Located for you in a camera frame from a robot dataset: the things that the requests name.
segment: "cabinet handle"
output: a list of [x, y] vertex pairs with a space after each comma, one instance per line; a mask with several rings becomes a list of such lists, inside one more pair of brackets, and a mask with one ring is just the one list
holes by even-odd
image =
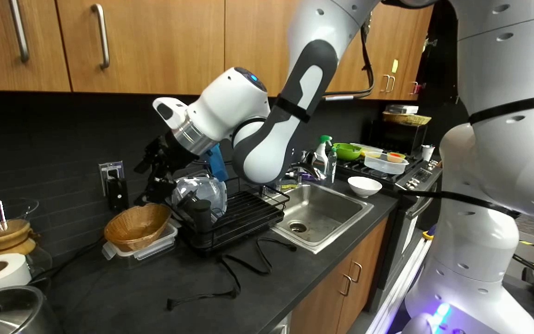
[[106, 21], [104, 21], [104, 11], [102, 5], [93, 4], [92, 11], [98, 14], [98, 28], [100, 28], [100, 42], [102, 43], [102, 64], [100, 68], [108, 68], [110, 66], [110, 56], [108, 55], [108, 38], [106, 37]]
[[28, 54], [28, 44], [26, 43], [22, 17], [19, 14], [18, 0], [9, 0], [9, 6], [11, 7], [11, 16], [13, 17], [13, 25], [15, 26], [15, 36], [18, 39], [19, 58], [22, 63], [26, 63], [30, 59], [30, 55]]
[[350, 286], [351, 286], [352, 279], [349, 275], [343, 274], [343, 276], [347, 278], [347, 286], [345, 287], [345, 292], [342, 292], [341, 290], [339, 290], [339, 293], [342, 294], [343, 296], [347, 296], [350, 294]]
[[388, 82], [390, 81], [390, 75], [384, 74], [383, 78], [386, 78], [386, 87], [384, 87], [384, 89], [381, 89], [380, 91], [387, 91], [388, 90]]
[[413, 91], [411, 91], [411, 93], [409, 93], [409, 95], [415, 95], [417, 94], [416, 91], [417, 91], [417, 86], [419, 85], [417, 82], [411, 82], [413, 83]]
[[395, 80], [396, 80], [396, 78], [395, 78], [394, 76], [390, 76], [390, 79], [393, 79], [393, 85], [390, 87], [390, 90], [387, 90], [387, 91], [386, 91], [387, 93], [390, 93], [390, 92], [393, 91], [393, 89], [394, 89], [394, 82], [395, 82]]
[[353, 278], [352, 278], [351, 281], [352, 281], [353, 283], [358, 283], [358, 282], [360, 281], [360, 277], [362, 277], [362, 265], [359, 264], [359, 263], [356, 262], [356, 261], [352, 261], [352, 262], [353, 262], [356, 266], [358, 266], [358, 269], [359, 269], [359, 270], [358, 270], [358, 278], [357, 278], [357, 279], [353, 279]]

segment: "green bowl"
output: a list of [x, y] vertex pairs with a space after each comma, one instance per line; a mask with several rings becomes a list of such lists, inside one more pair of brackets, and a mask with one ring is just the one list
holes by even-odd
[[360, 157], [361, 148], [345, 142], [335, 142], [333, 147], [337, 148], [337, 158], [345, 161], [354, 161]]

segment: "black dish rack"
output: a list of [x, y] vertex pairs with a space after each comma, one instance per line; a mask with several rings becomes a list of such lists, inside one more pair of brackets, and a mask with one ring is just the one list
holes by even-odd
[[284, 218], [284, 208], [290, 196], [270, 186], [240, 191], [239, 178], [228, 181], [232, 180], [238, 180], [239, 191], [227, 197], [225, 214], [210, 230], [199, 231], [191, 216], [173, 208], [182, 225], [178, 235], [201, 256], [212, 255], [252, 233], [268, 230]]

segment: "stainless steel sink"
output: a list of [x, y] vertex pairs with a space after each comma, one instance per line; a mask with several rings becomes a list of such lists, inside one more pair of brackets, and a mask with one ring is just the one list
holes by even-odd
[[285, 193], [290, 201], [284, 208], [284, 220], [273, 230], [314, 254], [374, 207], [316, 184], [302, 184]]

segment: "electrical outlet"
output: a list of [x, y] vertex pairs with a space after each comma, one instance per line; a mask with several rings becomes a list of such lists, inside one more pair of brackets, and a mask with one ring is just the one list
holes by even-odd
[[98, 163], [98, 170], [100, 171], [100, 180], [102, 181], [102, 195], [106, 196], [106, 180], [113, 177], [116, 173], [118, 178], [125, 178], [125, 170], [123, 169], [123, 161]]

